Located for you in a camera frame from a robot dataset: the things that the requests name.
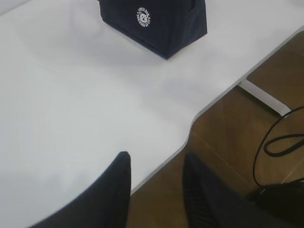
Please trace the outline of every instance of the white circular logo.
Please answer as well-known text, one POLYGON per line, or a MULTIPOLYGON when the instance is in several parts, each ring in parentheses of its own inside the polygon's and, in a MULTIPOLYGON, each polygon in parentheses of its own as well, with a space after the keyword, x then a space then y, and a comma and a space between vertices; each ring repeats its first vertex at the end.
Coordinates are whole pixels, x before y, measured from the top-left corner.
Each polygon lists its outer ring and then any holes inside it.
POLYGON ((148 27, 151 23, 151 18, 148 10, 146 10, 144 7, 140 7, 137 10, 137 20, 141 26, 148 27))

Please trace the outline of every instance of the desk surface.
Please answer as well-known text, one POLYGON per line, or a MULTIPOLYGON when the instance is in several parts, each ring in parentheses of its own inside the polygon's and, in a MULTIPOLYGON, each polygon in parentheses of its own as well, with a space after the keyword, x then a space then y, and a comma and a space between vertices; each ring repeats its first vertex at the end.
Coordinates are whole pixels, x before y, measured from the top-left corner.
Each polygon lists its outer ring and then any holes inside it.
POLYGON ((206 4, 209 33, 169 61, 104 24, 96 0, 32 0, 0 17, 0 227, 52 214, 120 151, 135 190, 303 30, 302 0, 206 4))

